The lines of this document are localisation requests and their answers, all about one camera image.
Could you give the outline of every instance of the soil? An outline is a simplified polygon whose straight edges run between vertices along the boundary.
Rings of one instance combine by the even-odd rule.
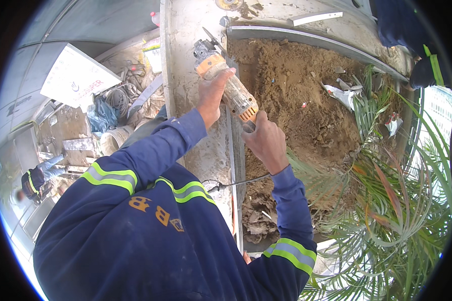
[[[358,77],[362,65],[334,51],[287,40],[232,40],[228,47],[239,65],[241,82],[256,98],[259,108],[266,111],[268,119],[284,131],[286,143],[296,156],[326,172],[332,168],[346,170],[349,166],[344,160],[353,155],[360,143],[355,117],[338,100],[329,97],[319,82],[339,87],[336,79],[340,77],[351,83],[351,74]],[[335,73],[335,67],[346,73]],[[245,156],[247,179],[267,173],[248,148]],[[242,205],[247,241],[259,243],[265,238],[279,238],[272,189],[270,178],[247,185]],[[356,187],[348,187],[339,208],[352,208],[355,195]],[[313,223],[331,213],[336,203],[333,195],[313,204]]]

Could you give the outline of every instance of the white box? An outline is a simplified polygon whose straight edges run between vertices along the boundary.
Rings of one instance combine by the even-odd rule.
[[[40,93],[77,108],[81,102],[88,102],[92,94],[103,92],[120,82],[119,76],[67,44],[48,73]]]

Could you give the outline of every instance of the plastic bag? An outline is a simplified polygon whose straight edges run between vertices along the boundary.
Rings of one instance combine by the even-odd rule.
[[[105,102],[103,97],[94,100],[94,105],[87,107],[87,118],[92,132],[105,133],[117,127],[119,110]]]

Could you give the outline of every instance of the metal trim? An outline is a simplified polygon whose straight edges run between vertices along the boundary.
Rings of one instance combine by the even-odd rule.
[[[290,42],[298,42],[327,50],[333,50],[359,62],[372,63],[380,70],[393,76],[393,78],[408,82],[408,79],[405,76],[379,59],[349,45],[311,33],[266,26],[230,26],[227,28],[227,33],[228,39],[288,39]]]

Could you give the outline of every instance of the hand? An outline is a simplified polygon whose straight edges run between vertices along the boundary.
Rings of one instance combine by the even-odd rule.
[[[202,81],[199,84],[199,103],[196,109],[201,114],[206,129],[219,119],[219,103],[223,97],[224,85],[235,73],[235,68],[223,69],[212,81]]]
[[[285,134],[276,123],[268,120],[265,111],[258,111],[254,132],[243,132],[241,137],[271,175],[281,172],[290,164],[286,157]]]

